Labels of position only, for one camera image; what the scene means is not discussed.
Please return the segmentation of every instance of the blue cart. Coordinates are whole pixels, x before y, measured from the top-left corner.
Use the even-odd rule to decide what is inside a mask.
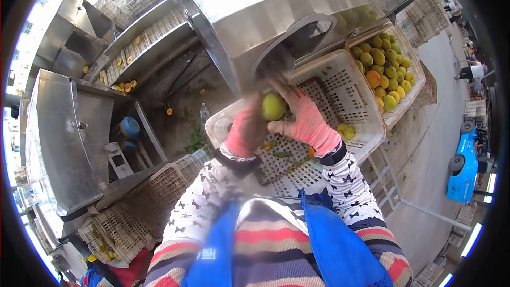
[[[469,203],[476,183],[478,156],[475,140],[478,129],[473,122],[464,122],[461,126],[461,140],[456,155],[450,160],[448,168],[451,176],[448,180],[447,197],[459,203]]]

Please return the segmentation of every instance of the wheel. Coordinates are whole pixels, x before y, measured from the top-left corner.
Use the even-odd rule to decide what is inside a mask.
[[[476,129],[476,125],[471,121],[466,121],[461,125],[461,133],[471,133]]]
[[[460,171],[464,166],[464,161],[464,157],[457,154],[450,159],[450,162],[448,163],[448,169],[453,172]]]

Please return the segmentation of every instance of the white patterned sleeve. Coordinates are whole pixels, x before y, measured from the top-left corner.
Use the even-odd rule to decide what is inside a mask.
[[[347,152],[340,162],[324,166],[322,174],[333,209],[346,225],[383,216],[354,156]]]
[[[238,193],[231,170],[215,158],[206,162],[175,204],[163,233],[163,243],[174,239],[204,242],[222,202]]]

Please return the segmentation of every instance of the hand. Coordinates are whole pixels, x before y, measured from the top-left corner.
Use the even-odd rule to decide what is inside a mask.
[[[289,104],[290,111],[296,115],[296,122],[273,121],[267,128],[297,141],[310,144],[319,156],[334,150],[341,141],[340,134],[330,128],[322,118],[315,102],[299,88],[288,86],[276,79],[269,83]]]
[[[262,93],[252,95],[248,104],[233,120],[232,128],[223,145],[244,158],[255,156],[254,152],[266,139],[269,131],[262,117]]]

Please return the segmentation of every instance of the stainless steel machine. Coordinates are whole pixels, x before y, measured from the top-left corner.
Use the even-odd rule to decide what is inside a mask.
[[[319,57],[316,52],[331,52],[340,48],[346,38],[380,24],[409,0],[179,2],[228,85],[234,93],[241,95],[257,83],[255,72],[258,63],[266,54],[271,57],[266,49],[273,49],[280,44],[279,41],[296,61],[306,62],[310,56]],[[336,25],[332,22],[332,16],[339,19],[337,13],[365,4],[370,4],[377,11],[371,22],[363,25],[356,22]]]
[[[105,145],[110,143],[115,108],[133,109],[146,134],[146,144],[152,143],[159,157],[152,160],[154,163],[148,159],[150,166],[113,182]],[[41,69],[30,102],[20,116],[26,119],[28,185],[38,196],[34,210],[54,245],[75,231],[67,221],[116,201],[167,163],[139,103],[102,83]]]

